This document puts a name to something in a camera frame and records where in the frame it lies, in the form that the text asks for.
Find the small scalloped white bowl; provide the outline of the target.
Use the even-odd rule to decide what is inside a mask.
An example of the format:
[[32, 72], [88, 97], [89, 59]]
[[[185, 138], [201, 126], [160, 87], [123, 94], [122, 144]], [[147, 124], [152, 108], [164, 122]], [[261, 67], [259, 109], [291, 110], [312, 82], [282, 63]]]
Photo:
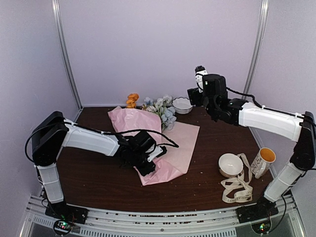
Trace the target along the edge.
[[188, 98], [183, 97], [175, 98], [172, 101], [172, 106], [175, 108], [176, 113], [181, 115], [188, 114], [193, 108], [193, 105], [191, 105], [190, 100]]

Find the blue hydrangea flower stem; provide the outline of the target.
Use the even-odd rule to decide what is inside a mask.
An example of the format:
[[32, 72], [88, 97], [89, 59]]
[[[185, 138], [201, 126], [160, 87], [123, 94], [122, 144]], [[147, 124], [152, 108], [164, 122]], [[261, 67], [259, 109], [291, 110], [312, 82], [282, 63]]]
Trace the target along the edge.
[[175, 116], [175, 108], [170, 105], [166, 106], [165, 108], [156, 109], [155, 108], [156, 100], [146, 97], [144, 100], [144, 104], [142, 106], [142, 110], [145, 110], [150, 113], [154, 113], [159, 116], [161, 120], [161, 130], [171, 130], [174, 127], [174, 123], [176, 121]]

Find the white flower stem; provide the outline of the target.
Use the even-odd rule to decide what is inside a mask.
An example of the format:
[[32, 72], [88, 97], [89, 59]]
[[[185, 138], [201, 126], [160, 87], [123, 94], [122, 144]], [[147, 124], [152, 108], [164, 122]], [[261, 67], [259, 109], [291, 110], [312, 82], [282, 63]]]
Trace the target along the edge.
[[165, 108], [166, 106], [170, 105], [172, 101], [172, 96], [170, 95], [164, 95], [162, 98], [158, 98], [155, 103], [155, 108]]

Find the orange flower stem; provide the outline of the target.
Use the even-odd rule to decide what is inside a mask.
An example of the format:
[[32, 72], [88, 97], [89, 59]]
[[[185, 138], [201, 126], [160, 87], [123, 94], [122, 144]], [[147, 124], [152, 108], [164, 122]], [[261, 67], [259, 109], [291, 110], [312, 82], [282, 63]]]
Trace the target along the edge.
[[127, 97], [126, 108], [135, 109], [136, 102], [139, 99], [139, 95], [137, 93], [131, 93]]

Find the cream printed ribbon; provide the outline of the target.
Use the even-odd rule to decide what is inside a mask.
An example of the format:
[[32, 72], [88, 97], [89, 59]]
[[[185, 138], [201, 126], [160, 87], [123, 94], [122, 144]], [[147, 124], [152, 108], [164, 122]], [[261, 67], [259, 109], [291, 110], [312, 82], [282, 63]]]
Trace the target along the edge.
[[[221, 185], [224, 187], [222, 201], [225, 203], [243, 203], [252, 201], [252, 191], [253, 188], [249, 185], [252, 180], [252, 172], [250, 169], [249, 162], [247, 157], [244, 153], [234, 155], [239, 161], [234, 161], [233, 164], [240, 163], [241, 164], [241, 171], [238, 171], [238, 174], [232, 175], [227, 174], [227, 179], [221, 181]], [[245, 182], [244, 176], [244, 166], [248, 168], [248, 181]]]

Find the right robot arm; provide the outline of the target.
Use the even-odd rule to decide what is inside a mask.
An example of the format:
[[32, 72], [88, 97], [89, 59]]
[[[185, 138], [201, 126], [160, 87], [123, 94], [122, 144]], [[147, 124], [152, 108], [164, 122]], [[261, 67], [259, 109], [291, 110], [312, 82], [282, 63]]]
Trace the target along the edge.
[[230, 88], [223, 76], [208, 74], [196, 68], [196, 88], [188, 89], [190, 103], [204, 106], [213, 121], [221, 120], [235, 126], [253, 127], [275, 133], [296, 142], [289, 162], [267, 186], [264, 195], [253, 207], [253, 214], [265, 217], [276, 202], [316, 163], [316, 124], [310, 112], [289, 113], [261, 106], [256, 100], [228, 98]]

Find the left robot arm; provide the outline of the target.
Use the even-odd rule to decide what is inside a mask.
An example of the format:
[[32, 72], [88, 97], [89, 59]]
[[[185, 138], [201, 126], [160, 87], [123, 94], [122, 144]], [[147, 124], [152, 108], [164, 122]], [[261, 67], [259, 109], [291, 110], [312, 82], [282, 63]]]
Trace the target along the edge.
[[59, 111], [48, 116], [32, 134], [32, 158], [37, 167], [51, 210], [60, 219], [71, 215], [66, 205], [56, 167], [60, 152], [65, 147], [79, 148], [117, 156], [135, 167], [142, 176], [156, 168], [154, 158], [163, 153], [155, 139], [146, 132], [124, 137], [119, 133], [94, 130], [74, 123]]

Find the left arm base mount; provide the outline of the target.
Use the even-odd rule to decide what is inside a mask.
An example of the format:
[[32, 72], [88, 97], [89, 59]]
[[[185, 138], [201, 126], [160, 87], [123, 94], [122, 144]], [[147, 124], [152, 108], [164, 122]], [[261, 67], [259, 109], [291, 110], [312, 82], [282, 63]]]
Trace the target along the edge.
[[88, 210], [69, 205], [62, 207], [52, 206], [46, 208], [45, 215], [70, 223], [84, 224], [87, 219]]

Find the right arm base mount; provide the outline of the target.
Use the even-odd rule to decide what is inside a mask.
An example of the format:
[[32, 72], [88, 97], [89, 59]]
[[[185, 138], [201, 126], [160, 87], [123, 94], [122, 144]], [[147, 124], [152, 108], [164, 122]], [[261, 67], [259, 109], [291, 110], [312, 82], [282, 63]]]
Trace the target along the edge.
[[264, 206], [263, 204], [255, 204], [250, 206], [242, 206], [236, 209], [239, 223], [253, 222], [260, 219], [267, 219], [271, 215], [278, 214], [278, 208], [273, 206]]

